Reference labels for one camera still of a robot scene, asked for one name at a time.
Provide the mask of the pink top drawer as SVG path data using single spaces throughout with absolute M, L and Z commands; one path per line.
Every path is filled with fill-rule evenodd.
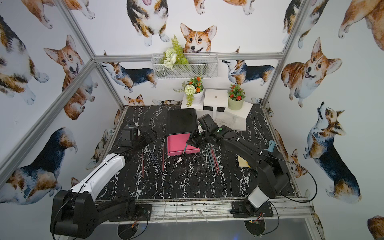
M 167 136 L 167 154 L 168 156 L 178 156 L 182 155 L 184 148 L 186 146 L 187 140 L 191 136 L 190 133 L 170 135 Z M 185 154 L 195 154 L 199 153 L 200 149 L 188 145 Z

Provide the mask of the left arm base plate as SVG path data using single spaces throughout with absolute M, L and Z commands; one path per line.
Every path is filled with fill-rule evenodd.
M 153 205 L 151 204 L 139 204 L 135 206 L 133 211 L 130 211 L 126 214 L 119 215 L 110 219 L 110 222 L 135 222 L 139 221 L 149 221 L 151 219 Z

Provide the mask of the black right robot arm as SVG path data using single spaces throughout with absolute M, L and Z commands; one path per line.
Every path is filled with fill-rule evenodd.
M 227 126 L 219 127 L 209 114 L 197 120 L 197 128 L 187 141 L 188 145 L 204 148 L 207 144 L 229 150 L 243 158 L 257 171 L 256 188 L 247 196 L 244 206 L 247 212 L 256 212 L 265 202 L 274 199 L 289 183 L 288 171 L 270 152 L 245 141 Z

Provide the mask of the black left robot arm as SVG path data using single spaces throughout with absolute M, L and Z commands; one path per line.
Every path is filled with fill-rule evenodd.
M 108 155 L 84 180 L 70 190 L 59 191 L 53 200 L 50 232 L 79 239 L 88 238 L 97 226 L 118 217 L 139 220 L 147 214 L 129 196 L 96 204 L 96 199 L 111 180 L 138 152 L 157 139 L 149 127 L 127 125 Z

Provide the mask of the black drawer cabinet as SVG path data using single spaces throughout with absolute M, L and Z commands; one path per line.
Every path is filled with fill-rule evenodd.
M 198 128 L 197 111 L 193 108 L 168 111 L 166 120 L 166 136 L 191 134 Z

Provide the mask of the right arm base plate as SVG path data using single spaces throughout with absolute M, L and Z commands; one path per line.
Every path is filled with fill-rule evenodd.
M 273 208 L 270 202 L 265 202 L 259 208 L 255 208 L 247 201 L 232 202 L 230 214 L 234 218 L 258 218 L 258 217 L 273 217 Z

